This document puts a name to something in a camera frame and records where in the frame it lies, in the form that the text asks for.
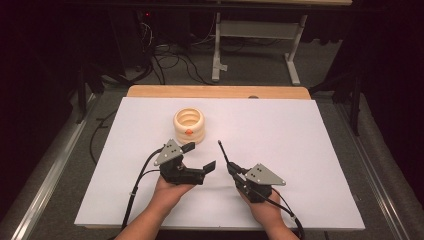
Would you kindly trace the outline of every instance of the silver triangular bracket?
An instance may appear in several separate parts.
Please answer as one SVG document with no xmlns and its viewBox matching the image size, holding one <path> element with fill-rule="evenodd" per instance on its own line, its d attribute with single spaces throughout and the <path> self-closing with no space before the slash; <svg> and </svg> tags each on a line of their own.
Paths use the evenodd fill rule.
<svg viewBox="0 0 424 240">
<path fill-rule="evenodd" d="M 245 177 L 259 185 L 286 185 L 286 182 L 282 178 L 260 163 L 250 169 L 245 174 Z"/>
<path fill-rule="evenodd" d="M 160 152 L 158 158 L 154 162 L 154 165 L 159 166 L 181 155 L 183 155 L 183 150 L 174 139 L 169 139 L 168 143 L 163 147 L 162 152 Z"/>
</svg>

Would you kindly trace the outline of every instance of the beige ring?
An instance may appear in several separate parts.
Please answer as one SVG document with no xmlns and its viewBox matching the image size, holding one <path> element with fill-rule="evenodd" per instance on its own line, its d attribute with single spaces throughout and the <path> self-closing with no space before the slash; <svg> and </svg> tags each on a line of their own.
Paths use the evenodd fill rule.
<svg viewBox="0 0 424 240">
<path fill-rule="evenodd" d="M 205 117 L 198 109 L 183 108 L 174 116 L 174 128 L 180 143 L 199 144 L 205 138 Z"/>
</svg>

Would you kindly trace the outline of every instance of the person's right hand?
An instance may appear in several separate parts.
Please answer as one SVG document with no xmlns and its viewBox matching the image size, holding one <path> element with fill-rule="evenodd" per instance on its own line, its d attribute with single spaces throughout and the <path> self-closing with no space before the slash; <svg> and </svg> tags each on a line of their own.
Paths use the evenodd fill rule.
<svg viewBox="0 0 424 240">
<path fill-rule="evenodd" d="M 270 240 L 299 239 L 284 223 L 281 217 L 281 209 L 265 201 L 251 203 L 243 193 L 240 196 L 247 203 L 255 220 L 262 225 Z M 273 190 L 269 199 L 280 204 L 280 196 Z"/>
</svg>

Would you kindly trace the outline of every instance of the person's left hand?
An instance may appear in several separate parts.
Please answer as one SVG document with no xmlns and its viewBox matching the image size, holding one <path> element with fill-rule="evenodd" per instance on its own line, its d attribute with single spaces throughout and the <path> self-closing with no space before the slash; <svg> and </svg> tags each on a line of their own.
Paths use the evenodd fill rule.
<svg viewBox="0 0 424 240">
<path fill-rule="evenodd" d="M 167 183 L 162 176 L 156 183 L 152 199 L 146 209 L 155 211 L 162 218 L 166 218 L 171 210 L 177 205 L 181 197 L 196 185 Z"/>
</svg>

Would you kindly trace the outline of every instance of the white metal stand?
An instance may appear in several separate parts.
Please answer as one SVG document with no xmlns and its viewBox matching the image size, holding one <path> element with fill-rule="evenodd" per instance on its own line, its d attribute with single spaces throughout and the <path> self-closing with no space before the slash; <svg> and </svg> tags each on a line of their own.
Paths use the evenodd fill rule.
<svg viewBox="0 0 424 240">
<path fill-rule="evenodd" d="M 290 53 L 285 53 L 284 58 L 289 70 L 293 85 L 300 85 L 299 77 L 294 66 L 294 56 L 305 28 L 307 15 L 303 15 L 299 23 L 275 23 L 253 21 L 221 21 L 221 14 L 216 14 L 215 52 L 213 57 L 212 81 L 219 81 L 220 71 L 227 71 L 228 66 L 221 64 L 220 38 L 229 37 L 253 37 L 275 38 L 292 40 Z"/>
</svg>

